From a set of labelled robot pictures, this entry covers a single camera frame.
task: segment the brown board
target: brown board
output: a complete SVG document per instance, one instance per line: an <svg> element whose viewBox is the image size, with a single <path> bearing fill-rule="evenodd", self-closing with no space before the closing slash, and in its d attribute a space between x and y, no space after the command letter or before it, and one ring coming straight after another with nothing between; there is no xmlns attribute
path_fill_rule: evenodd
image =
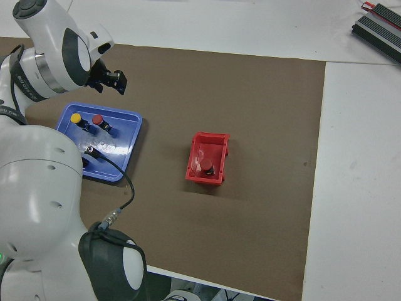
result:
<svg viewBox="0 0 401 301"><path fill-rule="evenodd" d="M20 41L1 38L8 53ZM128 78L124 96L91 88L45 100L31 124L55 127L70 102L140 113L128 165L132 205L114 228L149 265L278 300L301 300L325 63L116 45L104 57ZM185 180L198 131L230 134L220 187ZM124 180L84 179L86 226L130 195Z"/></svg>

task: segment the blue tray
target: blue tray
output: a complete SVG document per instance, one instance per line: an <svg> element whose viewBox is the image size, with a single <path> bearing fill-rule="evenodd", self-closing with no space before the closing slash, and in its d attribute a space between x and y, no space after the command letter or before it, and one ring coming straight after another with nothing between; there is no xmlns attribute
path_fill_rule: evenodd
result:
<svg viewBox="0 0 401 301"><path fill-rule="evenodd" d="M81 114L82 119L91 123L90 132L85 132L70 121L71 115L74 113ZM102 115L104 120L112 126L109 133L92 124L92 117L96 114ZM56 130L74 141L82 153L82 157L89 161L89 164L83 168L84 176L106 182L117 182L123 177L121 172L110 163L94 159L83 152L88 146L93 146L125 171L141 124L142 116L136 112L71 102L64 108Z"/></svg>

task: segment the yellow cap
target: yellow cap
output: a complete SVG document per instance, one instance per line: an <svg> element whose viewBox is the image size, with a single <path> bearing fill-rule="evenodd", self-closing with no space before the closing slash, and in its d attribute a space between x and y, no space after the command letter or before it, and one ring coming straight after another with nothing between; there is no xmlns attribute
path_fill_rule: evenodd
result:
<svg viewBox="0 0 401 301"><path fill-rule="evenodd" d="M79 113L75 113L71 116L71 122L74 124L77 124L79 121L81 121L81 115Z"/></svg>

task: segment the brown cardboard surface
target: brown cardboard surface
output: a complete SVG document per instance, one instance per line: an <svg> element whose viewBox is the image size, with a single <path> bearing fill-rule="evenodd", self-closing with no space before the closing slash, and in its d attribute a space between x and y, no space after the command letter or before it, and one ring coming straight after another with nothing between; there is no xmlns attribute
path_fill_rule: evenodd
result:
<svg viewBox="0 0 401 301"><path fill-rule="evenodd" d="M0 41L6 54L21 39ZM82 88L27 117L55 127L72 101L143 116L128 165L136 198L113 227L135 239L149 265L301 300L325 63L123 45L104 60L126 74L124 96ZM198 131L231 134L220 187L185 180ZM129 195L124 181L84 180L86 226Z"/></svg>

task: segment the bottle with yellow cap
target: bottle with yellow cap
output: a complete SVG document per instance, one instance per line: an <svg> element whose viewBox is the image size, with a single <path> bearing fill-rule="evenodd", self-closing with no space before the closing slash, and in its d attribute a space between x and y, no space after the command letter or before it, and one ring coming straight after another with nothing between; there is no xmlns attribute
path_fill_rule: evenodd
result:
<svg viewBox="0 0 401 301"><path fill-rule="evenodd" d="M73 115L71 115L70 120L73 124L76 124L84 131L89 132L90 123L88 121L86 121L85 119L82 119L81 114L74 113Z"/></svg>

